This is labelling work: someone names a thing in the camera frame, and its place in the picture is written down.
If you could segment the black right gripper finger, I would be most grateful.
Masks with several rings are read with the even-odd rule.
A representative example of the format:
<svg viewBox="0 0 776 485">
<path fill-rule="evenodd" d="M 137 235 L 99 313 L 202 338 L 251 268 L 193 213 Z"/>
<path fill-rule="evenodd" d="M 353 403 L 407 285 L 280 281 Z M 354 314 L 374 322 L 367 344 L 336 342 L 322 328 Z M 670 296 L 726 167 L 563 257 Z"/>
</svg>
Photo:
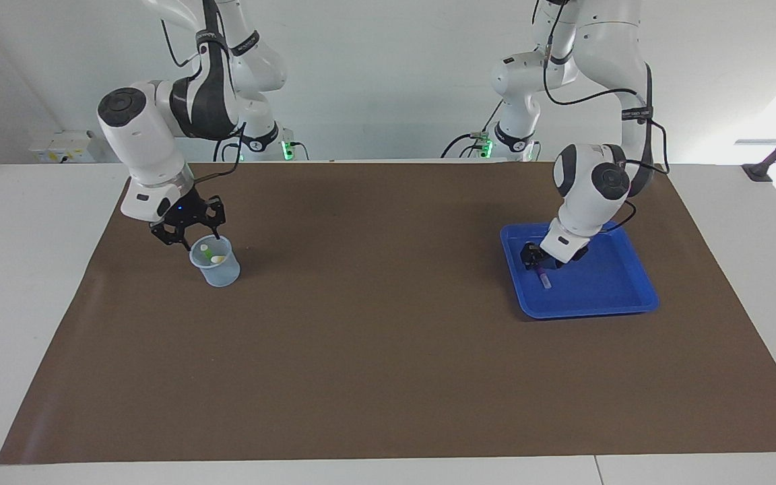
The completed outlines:
<svg viewBox="0 0 776 485">
<path fill-rule="evenodd" d="M 169 226 L 164 222 L 150 224 L 150 231 L 163 245 L 182 245 L 185 251 L 191 251 L 191 243 L 186 240 L 186 228 L 181 225 Z"/>
<path fill-rule="evenodd" d="M 215 239 L 220 240 L 219 230 L 227 221 L 224 202 L 219 195 L 210 197 L 206 202 L 206 213 L 204 215 L 204 226 L 208 227 Z"/>
</svg>

